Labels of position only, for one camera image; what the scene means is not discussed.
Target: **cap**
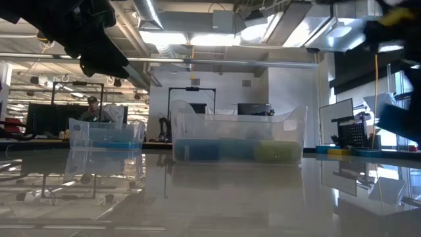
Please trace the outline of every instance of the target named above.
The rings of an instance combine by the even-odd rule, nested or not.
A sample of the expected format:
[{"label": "cap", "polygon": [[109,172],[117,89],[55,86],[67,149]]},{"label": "cap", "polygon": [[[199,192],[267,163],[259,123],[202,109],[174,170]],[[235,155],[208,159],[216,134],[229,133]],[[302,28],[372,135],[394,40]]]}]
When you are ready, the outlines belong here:
[{"label": "cap", "polygon": [[95,103],[95,102],[98,102],[98,99],[96,98],[96,97],[94,97],[94,96],[89,96],[88,98],[87,98],[87,103]]}]

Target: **red object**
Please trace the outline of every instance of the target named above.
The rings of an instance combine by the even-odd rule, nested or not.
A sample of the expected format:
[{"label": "red object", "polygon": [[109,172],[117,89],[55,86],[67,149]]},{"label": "red object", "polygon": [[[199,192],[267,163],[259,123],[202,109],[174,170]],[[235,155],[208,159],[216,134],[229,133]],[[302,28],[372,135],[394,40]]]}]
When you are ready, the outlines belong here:
[{"label": "red object", "polygon": [[[6,118],[5,122],[12,122],[15,124],[21,124],[20,120],[17,118]],[[5,130],[7,132],[16,132],[16,133],[20,133],[20,129],[17,126],[13,126],[13,125],[5,125]]]},{"label": "red object", "polygon": [[408,150],[411,152],[417,152],[418,151],[418,147],[416,147],[415,145],[409,145],[408,146]]}]

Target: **person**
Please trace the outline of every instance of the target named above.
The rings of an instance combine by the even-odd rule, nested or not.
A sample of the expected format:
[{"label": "person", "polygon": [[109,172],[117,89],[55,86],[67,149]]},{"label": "person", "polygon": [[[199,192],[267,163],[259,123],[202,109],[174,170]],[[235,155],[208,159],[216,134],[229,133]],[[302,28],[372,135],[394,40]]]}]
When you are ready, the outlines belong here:
[{"label": "person", "polygon": [[[87,99],[87,103],[89,105],[89,109],[84,112],[79,120],[85,122],[98,122],[99,120],[99,108],[98,108],[98,100],[96,97],[90,96]],[[116,122],[112,117],[104,110],[101,111],[101,121],[100,122]]]}]

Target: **glossy table surface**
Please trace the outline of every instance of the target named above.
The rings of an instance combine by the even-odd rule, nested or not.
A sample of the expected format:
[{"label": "glossy table surface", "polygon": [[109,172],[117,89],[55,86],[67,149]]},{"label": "glossy table surface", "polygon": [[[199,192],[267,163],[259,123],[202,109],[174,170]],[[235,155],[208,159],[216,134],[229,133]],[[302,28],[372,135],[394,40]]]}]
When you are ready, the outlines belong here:
[{"label": "glossy table surface", "polygon": [[421,236],[421,162],[296,166],[171,151],[0,155],[0,236]]}]

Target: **clear plastic bin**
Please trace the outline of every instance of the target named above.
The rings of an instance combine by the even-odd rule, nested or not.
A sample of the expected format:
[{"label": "clear plastic bin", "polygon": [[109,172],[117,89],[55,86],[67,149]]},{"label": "clear plastic bin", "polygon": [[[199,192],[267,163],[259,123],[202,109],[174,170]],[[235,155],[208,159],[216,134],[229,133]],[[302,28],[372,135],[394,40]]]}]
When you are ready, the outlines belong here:
[{"label": "clear plastic bin", "polygon": [[299,164],[307,107],[277,116],[198,115],[171,102],[172,150],[179,161],[248,160]]},{"label": "clear plastic bin", "polygon": [[69,119],[72,149],[141,149],[145,123],[117,124]]}]

